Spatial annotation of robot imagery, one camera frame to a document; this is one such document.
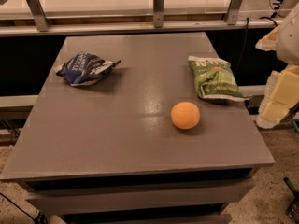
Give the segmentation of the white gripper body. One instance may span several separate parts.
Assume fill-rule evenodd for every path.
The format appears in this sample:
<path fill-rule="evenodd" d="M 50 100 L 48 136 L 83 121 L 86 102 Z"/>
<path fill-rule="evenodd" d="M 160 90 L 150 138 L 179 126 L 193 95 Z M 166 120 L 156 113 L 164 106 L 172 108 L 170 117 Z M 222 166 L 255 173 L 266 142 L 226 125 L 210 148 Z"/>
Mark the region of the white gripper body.
<path fill-rule="evenodd" d="M 279 26 L 277 57 L 284 63 L 299 64 L 299 4 Z"/>

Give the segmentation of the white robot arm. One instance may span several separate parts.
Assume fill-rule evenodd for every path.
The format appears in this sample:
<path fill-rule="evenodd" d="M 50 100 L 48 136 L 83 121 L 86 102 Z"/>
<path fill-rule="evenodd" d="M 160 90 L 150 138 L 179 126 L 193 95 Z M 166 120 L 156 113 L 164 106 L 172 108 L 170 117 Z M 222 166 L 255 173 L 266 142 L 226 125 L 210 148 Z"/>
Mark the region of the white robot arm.
<path fill-rule="evenodd" d="M 287 118 L 299 104 L 299 0 L 283 0 L 278 10 L 280 25 L 260 39 L 255 48 L 271 51 L 287 64 L 267 79 L 256 123 L 271 129 Z"/>

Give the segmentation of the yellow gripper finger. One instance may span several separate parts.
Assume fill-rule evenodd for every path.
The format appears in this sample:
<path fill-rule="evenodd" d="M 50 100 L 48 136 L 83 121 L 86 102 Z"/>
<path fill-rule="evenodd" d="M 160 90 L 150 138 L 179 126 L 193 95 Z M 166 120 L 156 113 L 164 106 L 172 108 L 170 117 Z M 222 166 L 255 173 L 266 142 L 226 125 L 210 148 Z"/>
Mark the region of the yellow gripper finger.
<path fill-rule="evenodd" d="M 264 129 L 275 127 L 298 103 L 299 65 L 289 64 L 281 72 L 273 71 L 267 79 L 257 125 Z"/>
<path fill-rule="evenodd" d="M 277 26 L 266 36 L 259 39 L 255 48 L 263 51 L 275 51 L 277 48 L 278 30 L 279 27 Z"/>

